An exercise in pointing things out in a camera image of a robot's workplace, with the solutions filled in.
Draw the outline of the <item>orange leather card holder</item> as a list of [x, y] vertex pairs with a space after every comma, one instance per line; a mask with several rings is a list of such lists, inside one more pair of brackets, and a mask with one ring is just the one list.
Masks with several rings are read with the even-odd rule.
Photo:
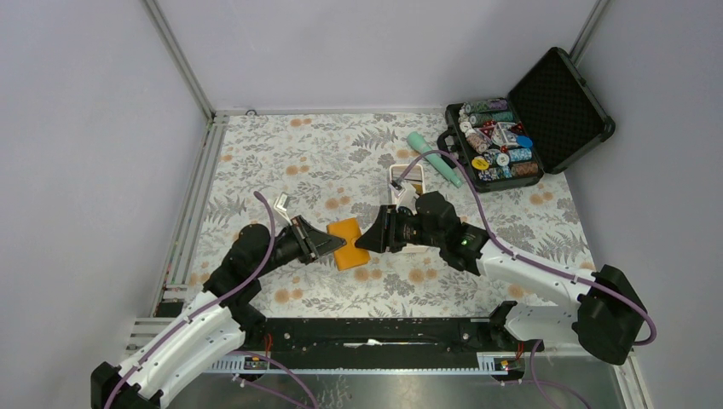
[[338, 271], [358, 268], [370, 262], [369, 251], [356, 247], [356, 241], [362, 236], [356, 218], [330, 223], [327, 232], [345, 240], [345, 244], [333, 252]]

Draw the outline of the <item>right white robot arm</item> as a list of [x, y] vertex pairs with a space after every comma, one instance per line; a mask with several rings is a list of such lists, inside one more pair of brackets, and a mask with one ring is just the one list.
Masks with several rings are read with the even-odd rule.
[[415, 206], [380, 206], [355, 246], [375, 253], [399, 252], [408, 245], [437, 248], [451, 268], [521, 285], [549, 302], [541, 307], [502, 303], [489, 317], [489, 340], [497, 349], [509, 351], [521, 341], [578, 344], [591, 356], [620, 366], [638, 344], [649, 315], [620, 269], [568, 268], [517, 251], [461, 221], [438, 192], [421, 195]]

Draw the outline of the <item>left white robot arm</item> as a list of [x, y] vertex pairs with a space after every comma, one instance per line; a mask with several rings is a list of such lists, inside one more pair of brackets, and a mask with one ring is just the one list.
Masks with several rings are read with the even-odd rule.
[[91, 373], [91, 407], [168, 407], [224, 355], [262, 344], [265, 318], [250, 304], [260, 277], [289, 262], [310, 264], [346, 243], [301, 216], [278, 233], [262, 224], [242, 228], [202, 291], [164, 330], [122, 363], [103, 362]]

